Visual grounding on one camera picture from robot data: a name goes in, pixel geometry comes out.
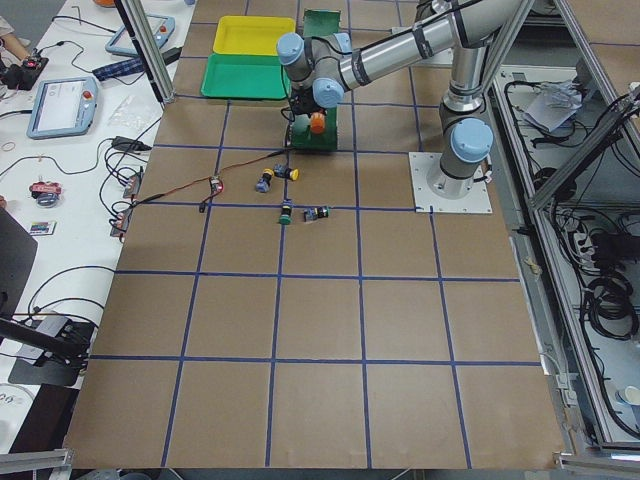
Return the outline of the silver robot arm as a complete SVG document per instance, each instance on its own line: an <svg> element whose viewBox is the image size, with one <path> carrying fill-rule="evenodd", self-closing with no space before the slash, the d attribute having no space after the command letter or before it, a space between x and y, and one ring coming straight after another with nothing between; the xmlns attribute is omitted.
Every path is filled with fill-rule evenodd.
<svg viewBox="0 0 640 480"><path fill-rule="evenodd" d="M291 112L314 119L350 91L451 51L449 83L439 104L445 150L430 173L437 195L462 198L490 150L485 145L469 153L464 141L493 136L480 123L485 92L530 7L528 1L422 1L412 26L360 48L351 46L346 33L286 33L276 52L290 81Z"/></svg>

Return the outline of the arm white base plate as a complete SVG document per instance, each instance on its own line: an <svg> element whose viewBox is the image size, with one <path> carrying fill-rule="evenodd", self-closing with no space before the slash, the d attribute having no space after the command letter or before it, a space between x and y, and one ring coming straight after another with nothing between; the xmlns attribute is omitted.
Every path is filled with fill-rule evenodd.
<svg viewBox="0 0 640 480"><path fill-rule="evenodd" d="M477 165L472 177L457 180L441 170L440 153L409 152L408 158L416 212L466 215L493 213L480 165Z"/></svg>

